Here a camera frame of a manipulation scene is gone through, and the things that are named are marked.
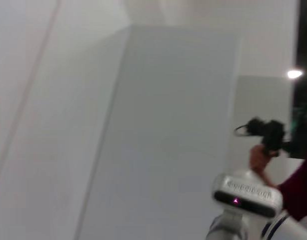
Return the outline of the operator hand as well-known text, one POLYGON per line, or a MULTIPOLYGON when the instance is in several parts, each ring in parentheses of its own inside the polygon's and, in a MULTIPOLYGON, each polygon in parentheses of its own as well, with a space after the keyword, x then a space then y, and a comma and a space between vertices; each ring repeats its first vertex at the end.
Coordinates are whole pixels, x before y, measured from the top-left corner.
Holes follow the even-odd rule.
POLYGON ((266 167, 271 159, 271 155, 265 153, 265 147, 262 144, 255 145, 249 153, 249 168, 264 179, 266 177, 266 167))

